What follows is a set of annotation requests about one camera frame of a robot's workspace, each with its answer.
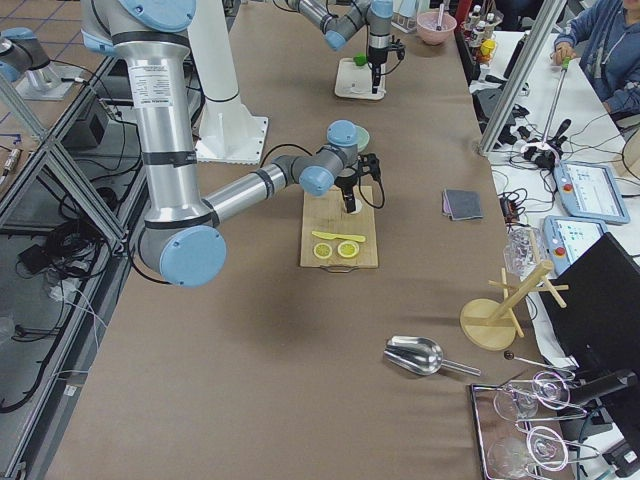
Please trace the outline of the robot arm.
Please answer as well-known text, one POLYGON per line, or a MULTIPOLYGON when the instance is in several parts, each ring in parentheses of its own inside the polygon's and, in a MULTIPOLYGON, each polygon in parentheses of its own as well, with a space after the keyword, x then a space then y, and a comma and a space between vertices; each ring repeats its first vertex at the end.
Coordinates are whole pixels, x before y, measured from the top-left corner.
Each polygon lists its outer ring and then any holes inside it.
POLYGON ((227 254, 221 222, 292 184, 321 196, 359 165, 356 127, 337 120, 316 152, 280 156, 202 195, 200 158, 264 138, 264 119, 240 100, 223 5, 85 1, 81 8, 86 47, 127 66, 150 197, 139 252, 166 282, 198 287, 219 273, 227 254))
POLYGON ((291 0, 286 5, 302 14, 324 35, 329 47, 341 50, 362 28, 367 28, 367 64, 371 70, 371 92, 376 94, 384 76, 382 72, 390 52, 398 62, 404 59, 405 46, 391 33, 393 2, 384 0, 348 1, 350 9, 342 16, 333 14, 327 1, 291 0))

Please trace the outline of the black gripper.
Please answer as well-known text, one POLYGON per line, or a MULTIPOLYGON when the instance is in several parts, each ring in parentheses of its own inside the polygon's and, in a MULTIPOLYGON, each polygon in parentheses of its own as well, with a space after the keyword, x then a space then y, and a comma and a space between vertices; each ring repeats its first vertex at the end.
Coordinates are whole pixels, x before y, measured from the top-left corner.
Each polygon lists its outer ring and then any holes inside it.
POLYGON ((342 199, 347 213, 356 212, 356 198, 352 188, 360 183, 360 179, 370 175, 372 179, 382 185, 380 160, 374 153, 361 154, 356 162, 346 167, 335 179, 334 185, 342 189, 342 199))
POLYGON ((399 39, 369 39, 367 44, 367 58, 371 68, 371 93, 377 94, 379 89, 379 75, 386 64, 388 54, 393 52, 398 62, 405 57, 405 45, 399 39))

